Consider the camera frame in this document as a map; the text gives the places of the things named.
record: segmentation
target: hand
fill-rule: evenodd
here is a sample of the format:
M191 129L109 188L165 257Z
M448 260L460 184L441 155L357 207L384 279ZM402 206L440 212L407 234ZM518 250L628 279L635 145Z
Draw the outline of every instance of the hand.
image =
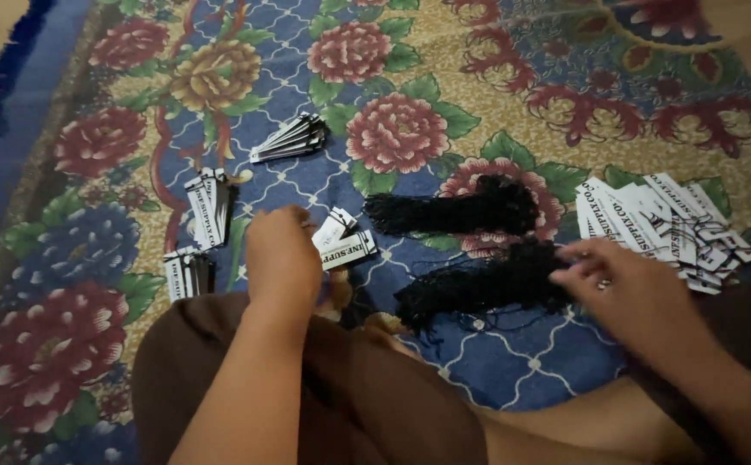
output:
M321 257L304 224L309 212L289 205L261 210L246 229L246 274L252 302L302 310L308 316L321 288Z
M656 369L714 351L714 341L685 283L666 264L596 238L558 252L576 260L551 274L635 355ZM611 283L605 289L602 280Z

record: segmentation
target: rug fringe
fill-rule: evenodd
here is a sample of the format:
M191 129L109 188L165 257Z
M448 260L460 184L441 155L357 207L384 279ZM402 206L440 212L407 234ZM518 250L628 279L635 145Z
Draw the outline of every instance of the rug fringe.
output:
M14 90L23 66L45 26L45 16L57 0L30 0L28 11L14 25L9 42L0 52L0 136L7 130L3 101Z

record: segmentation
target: forearm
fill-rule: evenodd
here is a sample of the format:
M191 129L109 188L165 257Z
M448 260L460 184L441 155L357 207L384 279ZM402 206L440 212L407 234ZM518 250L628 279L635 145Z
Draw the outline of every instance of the forearm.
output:
M270 318L279 311L271 305L279 304L253 302L246 309L170 464L296 463L308 320Z
M666 378L709 419L738 456L751 463L751 372L713 344L698 364L669 364Z

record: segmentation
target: floral rug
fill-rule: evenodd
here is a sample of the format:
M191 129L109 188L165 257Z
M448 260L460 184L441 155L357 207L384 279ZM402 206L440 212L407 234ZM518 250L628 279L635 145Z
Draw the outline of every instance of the floral rug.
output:
M129 376L169 306L162 255L193 243L183 184L199 166L239 185L218 292L246 289L260 208L322 221L488 173L535 193L539 238L578 237L589 175L667 171L751 242L751 76L691 0L99 0L56 95L0 235L0 463L137 462ZM327 149L250 164L301 111L323 115ZM380 255L332 274L322 314L402 333L392 293L412 275L514 240L376 236ZM573 309L403 338L494 408L555 404L622 363Z

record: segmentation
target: person's left hand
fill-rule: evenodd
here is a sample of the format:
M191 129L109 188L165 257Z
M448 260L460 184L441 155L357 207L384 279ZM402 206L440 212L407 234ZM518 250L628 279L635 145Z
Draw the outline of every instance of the person's left hand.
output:
M252 302L307 312L321 290L321 257L304 227L309 212L297 205L261 210L246 229L246 274Z

